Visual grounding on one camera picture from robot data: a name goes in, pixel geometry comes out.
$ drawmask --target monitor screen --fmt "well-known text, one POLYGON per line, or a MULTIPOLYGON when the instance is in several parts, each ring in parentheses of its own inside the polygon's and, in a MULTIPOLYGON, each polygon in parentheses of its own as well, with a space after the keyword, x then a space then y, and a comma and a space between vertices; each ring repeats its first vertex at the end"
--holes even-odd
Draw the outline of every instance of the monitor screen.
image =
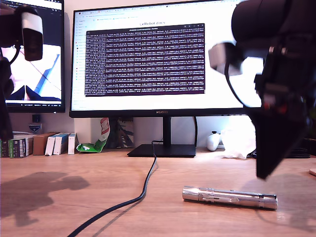
MULTIPOLYGON (((74 12, 72 117, 242 113, 208 51, 235 43, 231 18, 241 0, 194 1, 74 12)), ((231 77, 241 100, 260 107, 247 58, 231 77)))
MULTIPOLYGON (((64 99, 64 2, 63 0, 1 0, 12 8, 29 5, 43 25, 43 58, 26 61, 24 48, 11 65, 14 91, 6 100, 9 112, 52 113, 65 111, 64 99)), ((15 47, 1 48, 11 60, 15 47)))

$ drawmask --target monitor base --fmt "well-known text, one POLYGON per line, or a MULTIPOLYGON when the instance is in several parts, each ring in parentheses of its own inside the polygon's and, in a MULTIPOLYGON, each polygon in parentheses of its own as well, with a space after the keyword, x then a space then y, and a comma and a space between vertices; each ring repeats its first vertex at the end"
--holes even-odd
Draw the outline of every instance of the monitor base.
MULTIPOLYGON (((171 158, 193 158, 196 155, 195 145, 173 145, 165 147, 158 144, 155 146, 157 157, 171 158)), ((153 146, 151 144, 142 144, 127 154, 129 157, 153 157, 153 146)))

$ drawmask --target plastic bag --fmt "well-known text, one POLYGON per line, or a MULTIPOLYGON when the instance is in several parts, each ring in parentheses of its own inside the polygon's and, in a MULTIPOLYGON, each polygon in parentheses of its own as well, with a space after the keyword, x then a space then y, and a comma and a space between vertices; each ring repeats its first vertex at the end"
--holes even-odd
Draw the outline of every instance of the plastic bag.
POLYGON ((109 118, 103 118, 100 120, 101 124, 101 137, 95 144, 91 143, 82 143, 77 146, 79 152, 98 152, 100 153, 105 146, 109 134, 110 134, 110 124, 109 118))
POLYGON ((235 117, 221 135, 224 157, 246 159, 256 149, 256 130, 248 116, 235 117))

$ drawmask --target green package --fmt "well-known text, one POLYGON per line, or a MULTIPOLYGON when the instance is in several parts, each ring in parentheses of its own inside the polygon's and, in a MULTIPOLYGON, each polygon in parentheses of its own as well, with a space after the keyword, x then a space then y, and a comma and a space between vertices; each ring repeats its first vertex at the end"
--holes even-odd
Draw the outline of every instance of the green package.
POLYGON ((109 118, 103 118, 100 120, 101 124, 101 137, 100 139, 95 143, 82 143, 77 146, 77 151, 79 152, 97 152, 100 153, 107 143, 109 134, 110 134, 110 124, 109 124, 109 118))

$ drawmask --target huawei logo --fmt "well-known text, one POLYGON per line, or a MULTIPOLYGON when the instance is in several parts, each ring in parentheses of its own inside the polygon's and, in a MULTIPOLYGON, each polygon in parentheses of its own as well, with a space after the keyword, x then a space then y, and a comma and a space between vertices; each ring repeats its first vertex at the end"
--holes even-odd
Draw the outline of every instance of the huawei logo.
POLYGON ((156 111, 156 114, 167 114, 168 111, 167 110, 158 110, 156 111))

